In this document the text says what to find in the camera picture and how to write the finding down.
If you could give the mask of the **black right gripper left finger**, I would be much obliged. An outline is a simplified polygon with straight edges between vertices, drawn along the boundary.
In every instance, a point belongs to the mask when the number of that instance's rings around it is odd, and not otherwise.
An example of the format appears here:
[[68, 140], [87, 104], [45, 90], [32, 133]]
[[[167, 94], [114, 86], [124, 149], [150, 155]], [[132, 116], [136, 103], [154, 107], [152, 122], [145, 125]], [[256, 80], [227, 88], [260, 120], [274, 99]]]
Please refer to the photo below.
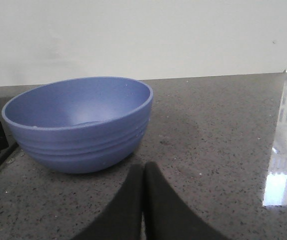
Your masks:
[[139, 240], [142, 227], [144, 169], [130, 167], [124, 183], [103, 212], [74, 240]]

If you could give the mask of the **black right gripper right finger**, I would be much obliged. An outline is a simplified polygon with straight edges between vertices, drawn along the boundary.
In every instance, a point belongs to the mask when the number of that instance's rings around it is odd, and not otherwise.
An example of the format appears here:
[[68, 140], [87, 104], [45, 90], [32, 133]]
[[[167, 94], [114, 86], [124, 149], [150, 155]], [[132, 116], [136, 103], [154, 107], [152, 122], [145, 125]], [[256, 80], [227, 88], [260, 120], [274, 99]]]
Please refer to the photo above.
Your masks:
[[178, 196], [157, 163], [144, 168], [144, 221], [148, 240], [226, 240]]

